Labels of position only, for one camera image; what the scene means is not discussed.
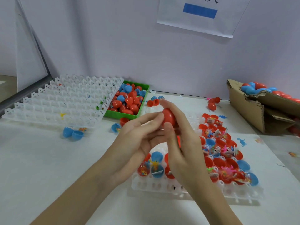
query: cardboard box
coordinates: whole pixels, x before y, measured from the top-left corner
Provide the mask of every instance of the cardboard box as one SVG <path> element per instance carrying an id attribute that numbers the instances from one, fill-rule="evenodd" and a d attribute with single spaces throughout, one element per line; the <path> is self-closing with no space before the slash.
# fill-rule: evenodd
<path id="1" fill-rule="evenodd" d="M 246 95 L 240 83 L 227 79 L 231 105 L 262 133 L 280 133 L 295 124 L 286 114 L 300 117 L 300 103 L 281 96 L 261 91 Z"/>

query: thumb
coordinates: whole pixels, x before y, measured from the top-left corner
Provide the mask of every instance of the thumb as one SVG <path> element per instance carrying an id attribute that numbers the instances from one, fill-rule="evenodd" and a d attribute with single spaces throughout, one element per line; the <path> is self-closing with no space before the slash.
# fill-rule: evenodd
<path id="1" fill-rule="evenodd" d="M 176 133 L 170 122 L 166 122 L 164 124 L 164 132 L 165 132 L 165 137 L 167 139 L 169 158 L 182 157 L 181 151 L 179 149 Z"/>

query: blue rectangle on paper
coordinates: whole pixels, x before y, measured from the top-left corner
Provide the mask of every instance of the blue rectangle on paper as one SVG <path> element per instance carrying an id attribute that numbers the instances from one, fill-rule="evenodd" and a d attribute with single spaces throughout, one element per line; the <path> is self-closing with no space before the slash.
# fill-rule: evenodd
<path id="1" fill-rule="evenodd" d="M 198 5 L 192 5 L 185 3 L 185 6 L 183 7 L 183 12 L 184 13 L 190 13 L 193 15 L 198 15 L 198 16 L 204 16 L 208 18 L 214 19 L 217 14 L 216 9 L 209 9 L 206 7 L 198 6 Z"/>

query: hand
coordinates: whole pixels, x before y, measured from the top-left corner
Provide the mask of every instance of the hand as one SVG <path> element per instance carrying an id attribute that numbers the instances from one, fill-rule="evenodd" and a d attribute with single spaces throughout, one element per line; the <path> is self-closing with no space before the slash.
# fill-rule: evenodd
<path id="1" fill-rule="evenodd" d="M 170 170 L 176 180 L 191 194 L 198 191 L 200 186 L 212 183 L 206 169 L 201 140 L 177 106 L 167 100 L 161 100 L 160 104 L 173 112 L 181 133 L 180 149 L 173 126 L 169 122 L 164 124 Z"/>
<path id="2" fill-rule="evenodd" d="M 152 148 L 166 141 L 164 131 L 159 130 L 163 119 L 161 112 L 148 113 L 123 126 L 100 159 L 107 163 L 109 181 L 114 188 L 133 174 Z"/>

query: white paper sign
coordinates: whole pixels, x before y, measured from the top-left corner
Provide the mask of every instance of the white paper sign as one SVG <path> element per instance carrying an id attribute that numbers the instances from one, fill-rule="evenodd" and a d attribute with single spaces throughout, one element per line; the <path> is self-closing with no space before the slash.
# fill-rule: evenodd
<path id="1" fill-rule="evenodd" d="M 157 23 L 232 38 L 250 0 L 160 0 Z"/>

